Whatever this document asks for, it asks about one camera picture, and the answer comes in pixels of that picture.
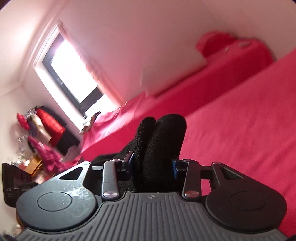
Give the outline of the pink curtain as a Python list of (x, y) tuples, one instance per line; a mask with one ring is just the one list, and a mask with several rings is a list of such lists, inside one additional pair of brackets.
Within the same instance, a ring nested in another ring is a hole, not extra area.
[(97, 82), (98, 88), (104, 92), (116, 106), (122, 106), (126, 103), (125, 98), (119, 93), (118, 89), (113, 86), (107, 73), (99, 63), (88, 60), (86, 62), (86, 69)]

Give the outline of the wooden shelf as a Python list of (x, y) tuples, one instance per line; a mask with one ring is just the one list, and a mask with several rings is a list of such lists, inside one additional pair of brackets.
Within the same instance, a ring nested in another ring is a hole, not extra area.
[(30, 159), (22, 162), (18, 168), (29, 174), (31, 177), (35, 177), (42, 171), (43, 162), (38, 155), (34, 155)]

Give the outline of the black pants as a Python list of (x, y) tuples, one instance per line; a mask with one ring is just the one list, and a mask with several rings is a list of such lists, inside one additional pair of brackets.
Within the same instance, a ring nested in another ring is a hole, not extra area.
[(173, 160), (180, 155), (186, 129), (185, 118), (178, 114), (168, 114), (158, 120), (146, 117), (139, 124), (134, 139), (120, 152), (100, 155), (91, 165), (123, 159), (133, 151), (132, 179), (119, 182), (121, 192), (176, 191), (178, 185), (174, 178)]

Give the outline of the red near bed cover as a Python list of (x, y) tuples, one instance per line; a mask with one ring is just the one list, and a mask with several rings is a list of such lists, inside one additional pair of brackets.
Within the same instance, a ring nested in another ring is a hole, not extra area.
[(295, 234), (295, 52), (186, 118), (181, 159), (222, 162), (277, 190)]

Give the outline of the magenta hanging garment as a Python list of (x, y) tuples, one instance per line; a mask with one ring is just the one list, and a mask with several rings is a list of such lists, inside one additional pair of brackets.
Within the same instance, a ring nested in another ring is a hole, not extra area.
[(28, 136), (28, 141), (37, 150), (48, 172), (58, 172), (64, 169), (64, 165), (61, 162), (62, 157), (54, 149), (32, 136)]

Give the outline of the red hanging jacket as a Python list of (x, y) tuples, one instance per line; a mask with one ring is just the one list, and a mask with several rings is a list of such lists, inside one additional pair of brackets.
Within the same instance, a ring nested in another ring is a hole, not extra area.
[(51, 136), (49, 140), (49, 144), (52, 147), (56, 147), (60, 139), (62, 138), (63, 134), (65, 133), (65, 128), (50, 114), (46, 111), (42, 110), (41, 108), (36, 109), (37, 116), (41, 119), (45, 130)]

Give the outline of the red bed cover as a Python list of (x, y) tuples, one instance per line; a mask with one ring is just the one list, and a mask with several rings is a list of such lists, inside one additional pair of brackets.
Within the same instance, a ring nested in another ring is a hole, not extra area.
[(117, 153), (133, 139), (146, 116), (187, 116), (274, 62), (262, 41), (238, 39), (226, 32), (208, 32), (196, 47), (208, 61), (206, 67), (158, 96), (143, 92), (119, 109), (100, 114), (83, 135), (82, 158), (92, 161), (99, 155)]
[(222, 162), (277, 190), (295, 234), (295, 52), (186, 118), (181, 159)]

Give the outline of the crumpled cloth on bed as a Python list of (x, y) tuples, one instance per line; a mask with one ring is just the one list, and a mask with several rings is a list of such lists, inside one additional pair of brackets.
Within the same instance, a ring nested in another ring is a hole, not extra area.
[(98, 112), (96, 112), (95, 114), (93, 114), (93, 116), (90, 118), (90, 120), (88, 120), (88, 121), (84, 124), (84, 126), (83, 126), (83, 128), (80, 130), (79, 134), (80, 134), (80, 135), (83, 135), (83, 134), (89, 132), (89, 131), (91, 130), (91, 128), (92, 128), (92, 126), (93, 126), (93, 124), (94, 124), (96, 118), (97, 118), (100, 114), (101, 114), (100, 111), (98, 111)]

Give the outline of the red far bed cover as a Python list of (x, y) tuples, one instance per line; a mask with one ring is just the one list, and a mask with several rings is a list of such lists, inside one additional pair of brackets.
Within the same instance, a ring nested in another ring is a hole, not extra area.
[(143, 92), (119, 109), (100, 114), (83, 135), (82, 158), (92, 161), (99, 155), (117, 153), (133, 139), (146, 116), (187, 116), (274, 62), (262, 41), (238, 39), (226, 32), (208, 32), (196, 47), (208, 61), (206, 67), (158, 96)]

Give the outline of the white pillow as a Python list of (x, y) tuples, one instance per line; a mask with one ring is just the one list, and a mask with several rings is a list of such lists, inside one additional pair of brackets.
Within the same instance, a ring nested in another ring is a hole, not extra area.
[(177, 42), (147, 55), (139, 84), (146, 95), (156, 96), (207, 64), (197, 41)]

